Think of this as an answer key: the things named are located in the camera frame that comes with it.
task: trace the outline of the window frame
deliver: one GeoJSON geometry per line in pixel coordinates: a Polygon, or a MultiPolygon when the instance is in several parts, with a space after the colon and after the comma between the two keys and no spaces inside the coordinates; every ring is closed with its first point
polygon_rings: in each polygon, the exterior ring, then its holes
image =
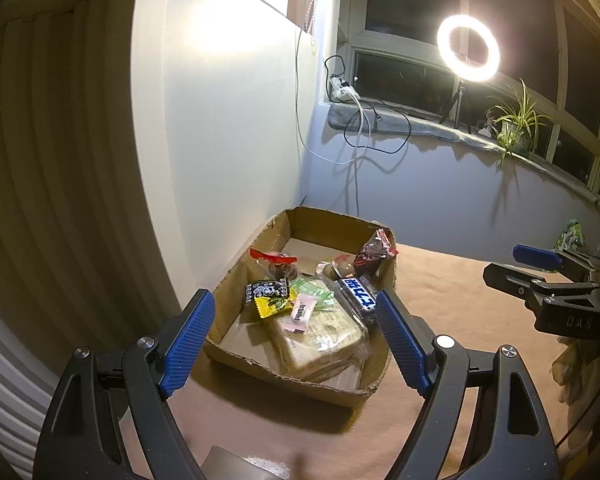
{"type": "MultiPolygon", "coordinates": [[[[470,13],[470,0],[460,0],[460,12],[470,13]]],[[[558,88],[556,104],[549,101],[543,95],[529,89],[531,98],[536,101],[539,113],[547,115],[554,122],[547,153],[542,160],[552,163],[558,143],[560,130],[564,128],[579,143],[581,143],[594,156],[593,166],[590,172],[587,187],[595,191],[599,186],[600,173],[600,126],[598,134],[594,134],[584,124],[580,123],[574,116],[565,110],[569,79],[569,54],[567,28],[564,17],[564,9],[571,12],[600,42],[600,20],[593,9],[591,12],[582,5],[582,0],[553,0],[558,30],[558,88]]],[[[365,30],[367,0],[340,0],[340,15],[338,17],[338,35],[344,42],[338,42],[337,53],[340,54],[346,66],[344,77],[353,81],[356,54],[375,54],[376,56],[389,57],[392,59],[414,62],[429,68],[442,70],[449,73],[450,70],[442,61],[438,48],[429,43],[418,40],[393,36],[381,32],[365,30]]],[[[461,29],[460,54],[468,51],[468,31],[461,29]]],[[[455,76],[454,92],[458,89],[459,78],[455,76]]],[[[501,94],[515,97],[509,86],[517,92],[522,92],[520,81],[510,78],[498,72],[490,81],[484,83],[488,88],[501,94]]],[[[531,154],[532,159],[541,157],[531,154]]]]}

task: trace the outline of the cardboard box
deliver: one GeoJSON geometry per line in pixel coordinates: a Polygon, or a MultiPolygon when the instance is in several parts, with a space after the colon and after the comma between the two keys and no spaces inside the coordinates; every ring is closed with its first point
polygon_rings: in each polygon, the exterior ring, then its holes
{"type": "MultiPolygon", "coordinates": [[[[251,247],[292,254],[298,257],[300,271],[314,274],[321,261],[331,261],[342,253],[356,254],[379,227],[351,216],[297,207],[277,215],[251,247]]],[[[244,287],[253,280],[251,269],[253,259],[247,250],[216,287],[216,320],[205,341],[206,354],[214,361],[302,395],[352,408],[365,402],[378,388],[389,364],[389,349],[382,333],[371,331],[370,355],[362,370],[351,366],[321,383],[285,377],[264,323],[255,309],[244,308],[244,287]]],[[[382,263],[378,285],[395,288],[394,258],[382,263]]]]}

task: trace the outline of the blue gripper pad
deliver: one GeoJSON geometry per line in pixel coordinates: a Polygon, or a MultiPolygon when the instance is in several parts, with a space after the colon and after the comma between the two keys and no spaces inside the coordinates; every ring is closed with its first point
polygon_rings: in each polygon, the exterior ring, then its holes
{"type": "Polygon", "coordinates": [[[543,270],[558,270],[562,267],[562,258],[554,251],[545,251],[528,245],[516,245],[513,248],[513,259],[519,264],[543,270]]]}
{"type": "Polygon", "coordinates": [[[164,373],[158,383],[164,397],[171,397],[175,390],[184,386],[216,316],[216,302],[208,290],[201,298],[196,297],[191,300],[197,301],[197,304],[193,306],[189,319],[164,356],[164,373]]]}
{"type": "Polygon", "coordinates": [[[384,290],[376,297],[376,319],[404,382],[421,396],[429,397],[433,384],[427,373],[427,355],[384,290]]]}

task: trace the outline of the tripod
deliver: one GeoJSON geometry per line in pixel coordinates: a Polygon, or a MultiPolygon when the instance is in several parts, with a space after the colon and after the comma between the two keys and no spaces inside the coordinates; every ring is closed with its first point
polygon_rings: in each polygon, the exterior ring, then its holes
{"type": "MultiPolygon", "coordinates": [[[[454,119],[454,128],[456,130],[458,129],[458,126],[460,125],[460,108],[462,106],[462,98],[465,96],[464,95],[465,92],[466,92],[465,82],[464,82],[464,79],[461,79],[460,82],[458,83],[458,90],[456,91],[454,96],[451,98],[451,102],[448,104],[448,106],[442,112],[442,117],[440,117],[440,120],[438,121],[439,124],[442,124],[443,122],[445,122],[445,119],[448,117],[449,112],[451,111],[451,108],[453,108],[454,105],[457,103],[458,106],[456,106],[456,117],[454,119]]],[[[467,128],[468,133],[470,134],[471,133],[471,120],[470,119],[467,121],[466,128],[467,128]]]]}

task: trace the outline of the potted plant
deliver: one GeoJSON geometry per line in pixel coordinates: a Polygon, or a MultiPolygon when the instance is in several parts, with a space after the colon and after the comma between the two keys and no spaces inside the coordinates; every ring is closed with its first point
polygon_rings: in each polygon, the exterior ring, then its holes
{"type": "Polygon", "coordinates": [[[531,100],[525,82],[522,79],[520,81],[522,95],[518,94],[516,89],[509,87],[516,95],[518,111],[502,99],[498,99],[501,105],[495,105],[490,109],[491,115],[494,116],[493,123],[500,123],[500,132],[496,140],[505,150],[502,160],[511,153],[528,157],[529,153],[538,146],[538,129],[542,124],[540,119],[548,118],[536,112],[534,109],[536,103],[531,100]]]}

